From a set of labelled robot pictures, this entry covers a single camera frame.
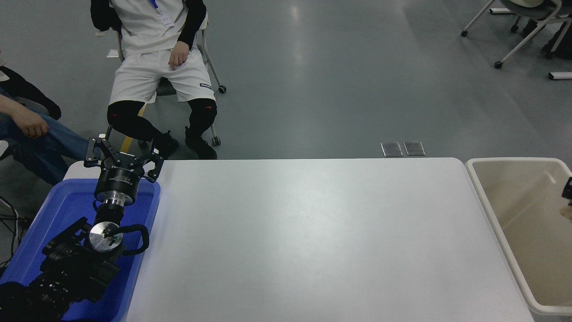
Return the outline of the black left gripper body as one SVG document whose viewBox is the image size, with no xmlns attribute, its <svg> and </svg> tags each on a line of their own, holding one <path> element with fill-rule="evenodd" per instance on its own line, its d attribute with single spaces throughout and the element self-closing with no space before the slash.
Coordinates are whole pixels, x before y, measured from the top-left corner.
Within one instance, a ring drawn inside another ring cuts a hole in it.
<svg viewBox="0 0 572 322">
<path fill-rule="evenodd" d="M 112 192 L 120 192 L 128 197 L 136 197 L 142 173 L 142 167 L 137 165 L 134 155 L 108 157 L 101 163 L 94 196 L 107 197 Z"/>
</svg>

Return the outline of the person's hand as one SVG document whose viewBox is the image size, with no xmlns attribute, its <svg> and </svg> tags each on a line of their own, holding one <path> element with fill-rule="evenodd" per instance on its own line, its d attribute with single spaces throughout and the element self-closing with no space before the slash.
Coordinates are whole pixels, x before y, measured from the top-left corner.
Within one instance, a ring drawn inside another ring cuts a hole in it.
<svg viewBox="0 0 572 322">
<path fill-rule="evenodd" d="M 182 41 L 177 41 L 174 45 L 173 49 L 171 50 L 170 57 L 169 57 L 169 67 L 174 71 L 174 69 L 178 68 L 182 64 L 184 64 L 189 55 L 189 45 Z"/>
<path fill-rule="evenodd" d="M 49 126 L 41 116 L 27 108 L 12 112 L 11 118 L 26 137 L 37 139 L 49 133 Z"/>
</svg>

